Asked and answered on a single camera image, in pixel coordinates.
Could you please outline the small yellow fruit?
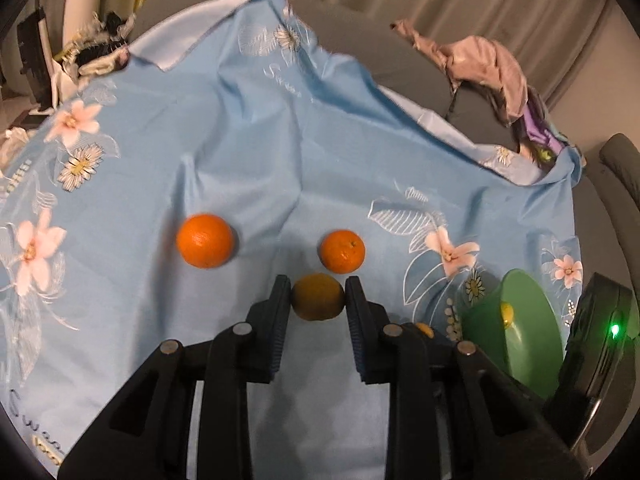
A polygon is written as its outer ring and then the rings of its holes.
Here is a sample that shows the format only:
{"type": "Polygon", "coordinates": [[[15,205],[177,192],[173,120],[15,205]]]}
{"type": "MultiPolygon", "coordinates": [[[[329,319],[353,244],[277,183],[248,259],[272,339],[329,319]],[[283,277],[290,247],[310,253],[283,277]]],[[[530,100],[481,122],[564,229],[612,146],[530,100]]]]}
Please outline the small yellow fruit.
{"type": "Polygon", "coordinates": [[[300,278],[292,289],[292,307],[303,320],[327,321],[344,309],[344,289],[340,282],[324,273],[300,278]]]}
{"type": "Polygon", "coordinates": [[[424,333],[428,338],[434,339],[435,338],[435,333],[434,330],[431,328],[431,326],[425,324],[425,323],[416,323],[416,328],[418,330],[420,330],[422,333],[424,333]]]}

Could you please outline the pink-grey crumpled garment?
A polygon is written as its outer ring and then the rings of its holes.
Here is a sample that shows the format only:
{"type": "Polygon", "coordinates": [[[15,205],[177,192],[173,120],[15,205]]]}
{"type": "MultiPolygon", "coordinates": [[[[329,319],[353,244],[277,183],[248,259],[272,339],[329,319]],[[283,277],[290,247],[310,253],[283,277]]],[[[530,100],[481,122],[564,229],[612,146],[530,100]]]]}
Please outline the pink-grey crumpled garment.
{"type": "Polygon", "coordinates": [[[518,60],[499,41],[466,36],[452,44],[438,44],[407,20],[393,22],[390,29],[446,75],[453,94],[466,82],[485,92],[503,125],[510,126],[522,117],[527,79],[518,60]]]}

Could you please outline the light blue floral cloth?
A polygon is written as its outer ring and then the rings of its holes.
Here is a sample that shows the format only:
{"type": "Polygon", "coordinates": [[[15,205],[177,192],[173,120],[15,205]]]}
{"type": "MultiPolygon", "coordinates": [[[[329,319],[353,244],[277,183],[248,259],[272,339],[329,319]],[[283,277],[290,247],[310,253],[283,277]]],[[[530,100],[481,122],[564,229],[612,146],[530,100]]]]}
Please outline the light blue floral cloth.
{"type": "Polygon", "coordinates": [[[451,339],[521,269],[561,333],[582,291],[564,148],[538,168],[319,46],[286,0],[210,0],[137,39],[1,179],[1,404],[55,474],[165,339],[238,322],[274,278],[366,245],[364,291],[451,339]]]}

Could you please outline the black white clutter pile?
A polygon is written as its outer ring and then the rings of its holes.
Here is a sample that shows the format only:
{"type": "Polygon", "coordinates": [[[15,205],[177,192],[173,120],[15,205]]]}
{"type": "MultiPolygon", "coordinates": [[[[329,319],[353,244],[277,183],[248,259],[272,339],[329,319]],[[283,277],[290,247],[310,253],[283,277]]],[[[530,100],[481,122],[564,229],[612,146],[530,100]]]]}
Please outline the black white clutter pile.
{"type": "Polygon", "coordinates": [[[62,103],[94,78],[117,72],[128,64],[129,35],[136,14],[121,18],[108,12],[101,20],[93,14],[53,58],[52,96],[62,103]]]}

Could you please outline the green plastic bowl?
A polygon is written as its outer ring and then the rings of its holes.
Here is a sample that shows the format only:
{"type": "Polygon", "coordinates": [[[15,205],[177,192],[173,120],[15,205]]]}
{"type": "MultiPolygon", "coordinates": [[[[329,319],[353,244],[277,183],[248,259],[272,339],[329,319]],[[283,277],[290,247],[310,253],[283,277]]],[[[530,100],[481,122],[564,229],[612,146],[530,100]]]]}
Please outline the green plastic bowl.
{"type": "Polygon", "coordinates": [[[509,271],[493,292],[467,310],[462,332],[503,373],[541,399],[555,393],[563,363],[561,333],[546,294],[525,271],[509,271]],[[509,328],[503,327],[503,301],[514,307],[509,328]]]}

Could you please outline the orange mandarin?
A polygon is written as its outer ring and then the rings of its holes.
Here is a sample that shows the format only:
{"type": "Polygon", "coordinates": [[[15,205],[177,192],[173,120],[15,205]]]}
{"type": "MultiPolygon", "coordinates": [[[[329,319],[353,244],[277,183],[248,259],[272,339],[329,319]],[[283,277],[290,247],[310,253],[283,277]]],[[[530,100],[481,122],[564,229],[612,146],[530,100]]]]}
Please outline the orange mandarin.
{"type": "Polygon", "coordinates": [[[231,258],[235,237],[230,224],[216,214],[194,214],[178,229],[176,246],[186,263],[210,269],[231,258]]]}
{"type": "Polygon", "coordinates": [[[329,232],[319,246],[319,257],[326,269],[336,274],[349,274],[362,266],[366,245],[362,238],[349,230],[329,232]]]}

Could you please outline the white cylindrical lamp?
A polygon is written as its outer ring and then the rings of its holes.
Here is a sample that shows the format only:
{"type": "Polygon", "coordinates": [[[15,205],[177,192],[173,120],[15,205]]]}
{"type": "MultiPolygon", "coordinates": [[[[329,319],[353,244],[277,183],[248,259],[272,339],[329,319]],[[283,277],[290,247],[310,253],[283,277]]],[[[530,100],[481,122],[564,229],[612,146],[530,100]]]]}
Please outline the white cylindrical lamp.
{"type": "Polygon", "coordinates": [[[65,0],[62,45],[66,50],[94,23],[101,0],[65,0]]]}

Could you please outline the yellow-green fruit in bowl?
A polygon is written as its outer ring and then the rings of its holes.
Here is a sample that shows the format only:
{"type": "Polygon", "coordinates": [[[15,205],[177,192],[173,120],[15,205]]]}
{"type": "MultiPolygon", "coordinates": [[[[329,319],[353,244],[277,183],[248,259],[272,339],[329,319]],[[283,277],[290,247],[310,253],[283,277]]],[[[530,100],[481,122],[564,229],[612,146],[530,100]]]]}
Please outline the yellow-green fruit in bowl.
{"type": "Polygon", "coordinates": [[[511,327],[515,318],[514,307],[512,307],[512,304],[509,304],[508,302],[503,301],[500,304],[500,312],[503,320],[503,327],[504,328],[511,327]]]}

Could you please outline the left orange mandarin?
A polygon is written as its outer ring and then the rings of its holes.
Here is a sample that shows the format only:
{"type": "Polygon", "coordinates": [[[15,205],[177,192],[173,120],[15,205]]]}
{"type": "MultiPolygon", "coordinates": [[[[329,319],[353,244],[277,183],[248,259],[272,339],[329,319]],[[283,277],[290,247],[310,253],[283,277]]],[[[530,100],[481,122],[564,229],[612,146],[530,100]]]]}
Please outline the left orange mandarin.
{"type": "Polygon", "coordinates": [[[194,214],[178,229],[176,246],[186,263],[210,269],[231,258],[235,237],[230,224],[216,214],[194,214]]]}

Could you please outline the right orange mandarin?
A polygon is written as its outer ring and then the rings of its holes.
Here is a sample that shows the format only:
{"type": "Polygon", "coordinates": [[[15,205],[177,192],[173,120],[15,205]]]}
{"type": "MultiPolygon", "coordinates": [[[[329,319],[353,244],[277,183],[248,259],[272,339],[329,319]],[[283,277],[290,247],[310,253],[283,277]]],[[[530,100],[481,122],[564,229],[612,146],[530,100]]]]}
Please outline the right orange mandarin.
{"type": "Polygon", "coordinates": [[[349,230],[329,232],[319,246],[319,257],[326,269],[336,274],[349,274],[362,266],[366,245],[362,238],[349,230]]]}

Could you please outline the purple folded garment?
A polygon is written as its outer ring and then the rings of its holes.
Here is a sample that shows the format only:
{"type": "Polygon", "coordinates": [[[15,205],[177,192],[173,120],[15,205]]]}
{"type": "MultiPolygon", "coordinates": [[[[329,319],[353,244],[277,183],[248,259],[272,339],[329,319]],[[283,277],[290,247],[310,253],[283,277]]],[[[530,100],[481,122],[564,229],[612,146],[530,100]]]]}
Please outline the purple folded garment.
{"type": "Polygon", "coordinates": [[[546,103],[539,92],[527,87],[527,102],[518,123],[521,146],[538,166],[547,167],[555,163],[559,154],[570,145],[552,122],[546,103]]]}

